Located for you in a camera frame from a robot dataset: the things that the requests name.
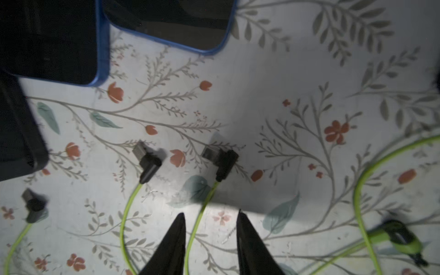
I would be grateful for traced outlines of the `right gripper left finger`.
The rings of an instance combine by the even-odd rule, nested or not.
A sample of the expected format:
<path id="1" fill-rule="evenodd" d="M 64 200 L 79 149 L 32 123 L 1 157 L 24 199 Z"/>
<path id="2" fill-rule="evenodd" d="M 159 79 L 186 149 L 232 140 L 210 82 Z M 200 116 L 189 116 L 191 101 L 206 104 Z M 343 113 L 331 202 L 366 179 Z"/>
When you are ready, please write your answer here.
<path id="1" fill-rule="evenodd" d="M 182 275 L 186 253 L 186 220 L 179 213 L 139 275 Z"/>

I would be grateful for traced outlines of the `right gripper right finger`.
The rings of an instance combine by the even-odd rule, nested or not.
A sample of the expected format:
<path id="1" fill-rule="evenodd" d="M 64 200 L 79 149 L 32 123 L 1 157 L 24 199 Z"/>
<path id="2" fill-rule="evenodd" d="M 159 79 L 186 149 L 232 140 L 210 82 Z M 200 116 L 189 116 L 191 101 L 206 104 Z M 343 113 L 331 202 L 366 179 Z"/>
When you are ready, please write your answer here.
<path id="1" fill-rule="evenodd" d="M 248 216 L 241 210 L 236 222 L 237 253 L 241 275 L 283 275 Z"/>

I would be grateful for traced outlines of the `green wired earphones tangle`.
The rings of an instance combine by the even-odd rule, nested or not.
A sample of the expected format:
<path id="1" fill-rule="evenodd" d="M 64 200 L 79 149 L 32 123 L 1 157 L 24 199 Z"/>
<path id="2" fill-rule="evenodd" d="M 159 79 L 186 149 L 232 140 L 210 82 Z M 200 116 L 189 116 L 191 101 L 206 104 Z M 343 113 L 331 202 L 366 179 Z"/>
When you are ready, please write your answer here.
<path id="1" fill-rule="evenodd" d="M 402 218 L 410 225 L 438 225 L 440 211 L 436 195 L 417 200 L 422 214 L 406 198 L 406 186 L 414 187 L 416 176 L 430 165 L 440 169 L 440 138 L 399 137 L 374 151 L 371 143 L 349 157 L 341 171 L 335 164 L 324 165 L 302 152 L 297 156 L 298 172 L 288 181 L 298 191 L 281 192 L 273 205 L 259 214 L 246 215 L 271 253 L 275 266 L 285 275 L 326 275 L 394 273 L 392 260 L 377 269 L 378 247 L 368 245 L 353 260 L 340 252 L 364 240 L 363 233 L 375 230 L 383 221 Z M 137 275 L 151 261 L 166 233 L 180 214 L 177 235 L 182 240 L 184 275 L 237 275 L 241 270 L 237 247 L 237 217 L 243 204 L 227 203 L 226 191 L 242 199 L 232 178 L 217 181 L 216 167 L 205 175 L 178 179 L 178 192 L 166 198 L 150 190 L 150 184 L 129 180 L 128 199 L 104 198 L 111 185 L 95 179 L 91 187 L 63 184 L 55 187 L 58 175 L 49 171 L 46 187 L 36 195 L 46 201 L 45 214 L 28 223 L 28 190 L 1 194 L 1 273 L 3 275 Z"/>

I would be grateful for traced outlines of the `black smartphone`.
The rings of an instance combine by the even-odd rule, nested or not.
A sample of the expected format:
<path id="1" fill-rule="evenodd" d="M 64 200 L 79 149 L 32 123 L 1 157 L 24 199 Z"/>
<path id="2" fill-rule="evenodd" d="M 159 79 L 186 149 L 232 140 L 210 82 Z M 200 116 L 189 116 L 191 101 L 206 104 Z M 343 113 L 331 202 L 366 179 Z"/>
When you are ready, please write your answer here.
<path id="1" fill-rule="evenodd" d="M 1 71 L 1 181 L 45 168 L 49 152 L 16 77 Z"/>

